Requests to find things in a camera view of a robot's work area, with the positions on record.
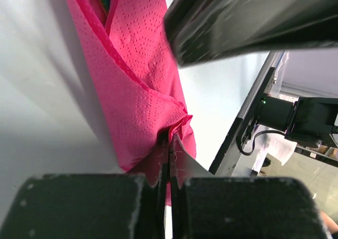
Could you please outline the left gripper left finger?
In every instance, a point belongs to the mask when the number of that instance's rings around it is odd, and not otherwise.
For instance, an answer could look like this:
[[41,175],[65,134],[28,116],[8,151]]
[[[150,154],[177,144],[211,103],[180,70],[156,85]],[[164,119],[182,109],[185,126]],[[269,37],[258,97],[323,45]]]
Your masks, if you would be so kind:
[[168,140],[124,174],[28,178],[1,238],[164,238]]

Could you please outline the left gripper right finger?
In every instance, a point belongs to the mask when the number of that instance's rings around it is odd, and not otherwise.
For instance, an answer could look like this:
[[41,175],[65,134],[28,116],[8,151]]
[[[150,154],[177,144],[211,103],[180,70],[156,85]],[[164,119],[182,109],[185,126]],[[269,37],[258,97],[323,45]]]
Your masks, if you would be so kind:
[[174,238],[329,238],[311,193],[297,179],[217,177],[172,137]]

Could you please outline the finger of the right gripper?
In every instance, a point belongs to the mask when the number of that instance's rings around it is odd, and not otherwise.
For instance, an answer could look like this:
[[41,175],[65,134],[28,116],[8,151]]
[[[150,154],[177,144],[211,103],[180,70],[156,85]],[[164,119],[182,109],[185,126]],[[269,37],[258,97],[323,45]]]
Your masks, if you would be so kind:
[[180,66],[259,51],[337,46],[337,0],[174,0],[164,17]]

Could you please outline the magenta paper napkin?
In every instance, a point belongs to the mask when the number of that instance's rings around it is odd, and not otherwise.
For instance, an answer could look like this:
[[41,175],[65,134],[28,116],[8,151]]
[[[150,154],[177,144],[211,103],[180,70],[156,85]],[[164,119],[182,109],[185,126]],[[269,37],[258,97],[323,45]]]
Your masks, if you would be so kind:
[[166,0],[66,0],[119,166],[128,171],[161,130],[196,156],[179,72],[164,33]]

